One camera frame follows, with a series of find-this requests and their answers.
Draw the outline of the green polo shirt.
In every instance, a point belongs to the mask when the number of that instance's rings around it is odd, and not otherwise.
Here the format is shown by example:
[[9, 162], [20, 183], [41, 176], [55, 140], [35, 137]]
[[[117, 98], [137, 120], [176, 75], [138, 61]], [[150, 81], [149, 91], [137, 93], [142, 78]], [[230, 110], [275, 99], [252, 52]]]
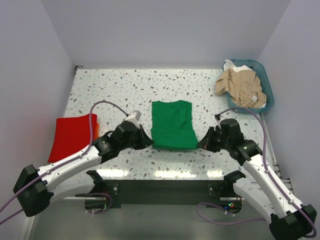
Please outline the green polo shirt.
[[192, 103], [184, 100], [152, 102], [153, 148], [157, 150], [195, 150], [198, 139], [192, 125]]

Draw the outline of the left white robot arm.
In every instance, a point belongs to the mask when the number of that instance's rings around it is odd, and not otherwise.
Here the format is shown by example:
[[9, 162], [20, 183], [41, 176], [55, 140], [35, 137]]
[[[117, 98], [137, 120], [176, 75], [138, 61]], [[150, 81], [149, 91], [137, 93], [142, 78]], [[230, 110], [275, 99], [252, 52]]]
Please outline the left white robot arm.
[[116, 158], [126, 149], [143, 150], [154, 142], [141, 124], [123, 121], [92, 144], [58, 162], [21, 171], [13, 188], [22, 211], [33, 217], [60, 199], [81, 194], [104, 195], [103, 178], [92, 168]]

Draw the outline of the teal plastic basket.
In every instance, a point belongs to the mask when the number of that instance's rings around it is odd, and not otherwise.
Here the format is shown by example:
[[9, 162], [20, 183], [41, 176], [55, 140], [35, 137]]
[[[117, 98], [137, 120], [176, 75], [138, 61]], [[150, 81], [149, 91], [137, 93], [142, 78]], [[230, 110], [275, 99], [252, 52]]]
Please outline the teal plastic basket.
[[255, 71], [256, 75], [260, 79], [260, 85], [262, 88], [262, 92], [266, 95], [266, 104], [265, 107], [262, 108], [250, 108], [249, 110], [254, 114], [265, 113], [270, 110], [274, 105], [274, 96], [273, 91], [265, 71], [264, 66], [256, 60], [252, 59], [231, 59], [231, 62], [236, 67], [242, 67], [243, 65]]

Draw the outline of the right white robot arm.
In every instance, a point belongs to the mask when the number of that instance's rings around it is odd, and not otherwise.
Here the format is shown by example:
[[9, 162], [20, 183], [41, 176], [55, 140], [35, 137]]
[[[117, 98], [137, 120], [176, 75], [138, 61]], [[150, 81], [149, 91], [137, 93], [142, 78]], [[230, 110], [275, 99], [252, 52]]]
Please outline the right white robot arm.
[[227, 151], [255, 180], [251, 185], [240, 170], [223, 177], [222, 191], [230, 197], [238, 195], [251, 204], [269, 225], [276, 240], [298, 240], [314, 237], [317, 211], [305, 205], [282, 182], [264, 153], [253, 141], [245, 139], [236, 119], [218, 119], [197, 147], [212, 153]]

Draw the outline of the red folded t shirt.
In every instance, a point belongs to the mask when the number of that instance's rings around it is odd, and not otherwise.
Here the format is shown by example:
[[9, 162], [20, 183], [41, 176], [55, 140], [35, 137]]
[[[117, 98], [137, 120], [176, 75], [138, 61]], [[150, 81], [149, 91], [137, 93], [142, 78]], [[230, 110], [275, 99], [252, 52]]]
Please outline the red folded t shirt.
[[56, 163], [85, 148], [90, 143], [89, 115], [56, 120], [54, 142], [48, 163]]

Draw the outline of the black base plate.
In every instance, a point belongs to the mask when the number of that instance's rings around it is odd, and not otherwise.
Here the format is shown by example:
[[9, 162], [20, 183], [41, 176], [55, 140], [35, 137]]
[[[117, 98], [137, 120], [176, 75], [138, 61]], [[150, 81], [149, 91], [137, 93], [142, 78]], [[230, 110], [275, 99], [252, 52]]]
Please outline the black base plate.
[[237, 213], [243, 198], [225, 189], [223, 180], [105, 180], [84, 197], [87, 211], [102, 211], [111, 205], [197, 205], [211, 203]]

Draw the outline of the orange folded t shirt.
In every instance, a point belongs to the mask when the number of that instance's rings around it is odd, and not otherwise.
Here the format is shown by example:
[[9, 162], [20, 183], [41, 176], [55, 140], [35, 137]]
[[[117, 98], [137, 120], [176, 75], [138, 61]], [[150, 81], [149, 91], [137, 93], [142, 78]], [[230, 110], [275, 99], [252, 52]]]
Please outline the orange folded t shirt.
[[94, 131], [93, 131], [93, 138], [92, 138], [93, 141], [96, 140], [96, 139], [99, 137], [99, 128], [100, 128], [100, 125], [99, 125], [99, 123], [97, 122], [97, 123], [95, 124], [95, 129], [94, 129]]

